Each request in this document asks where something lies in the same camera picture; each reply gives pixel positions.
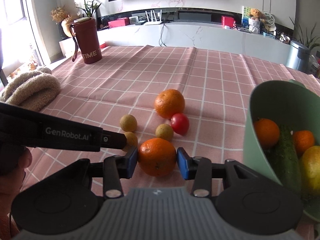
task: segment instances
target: pink box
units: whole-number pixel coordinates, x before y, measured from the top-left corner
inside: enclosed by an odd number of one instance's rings
[[[232,17],[229,16],[222,16],[221,17],[221,23],[222,26],[229,26],[230,28],[233,28],[233,22],[235,21],[235,19],[233,19]]]
[[[128,17],[119,18],[119,19],[116,19],[115,21],[108,22],[109,28],[126,26],[129,24],[130,24],[130,21]]]

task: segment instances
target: cucumber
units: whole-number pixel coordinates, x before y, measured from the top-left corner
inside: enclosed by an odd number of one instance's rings
[[[279,125],[280,137],[266,157],[282,185],[301,196],[301,172],[291,130]]]

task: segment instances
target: pink checkered tablecloth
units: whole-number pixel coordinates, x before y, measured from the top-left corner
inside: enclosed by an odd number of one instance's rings
[[[181,91],[189,117],[186,136],[175,134],[175,147],[191,156],[205,156],[215,163],[232,158],[242,161],[246,112],[253,88],[267,80],[295,79],[320,95],[316,78],[283,65],[243,55],[196,48],[107,47],[103,59],[86,65],[81,57],[67,60],[53,74],[61,82],[61,93],[42,112],[45,114],[122,132],[119,120],[132,114],[138,121],[139,142],[155,136],[167,122],[153,110],[156,96],[166,89]],[[35,148],[24,188],[46,178],[80,158],[101,162],[121,150],[101,149],[99,153]],[[137,165],[133,178],[122,180],[124,192],[130,187],[186,186],[179,170],[163,178],[146,175]],[[212,180],[212,193],[223,190],[220,179]],[[102,195],[102,179],[93,180],[92,191]],[[312,226],[301,224],[299,232],[312,239]]]

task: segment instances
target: red cherry tomato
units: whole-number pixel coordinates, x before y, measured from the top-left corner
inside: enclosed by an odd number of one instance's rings
[[[175,133],[185,135],[189,130],[189,119],[184,114],[175,114],[171,118],[171,127]]]

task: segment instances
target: green container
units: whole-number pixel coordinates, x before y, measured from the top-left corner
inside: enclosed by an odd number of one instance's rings
[[[295,131],[310,130],[320,145],[320,97],[301,83],[267,81],[250,96],[245,126],[243,162],[246,166],[281,184],[271,168],[254,132],[253,120],[268,118]],[[304,202],[304,213],[320,223],[320,198]]]

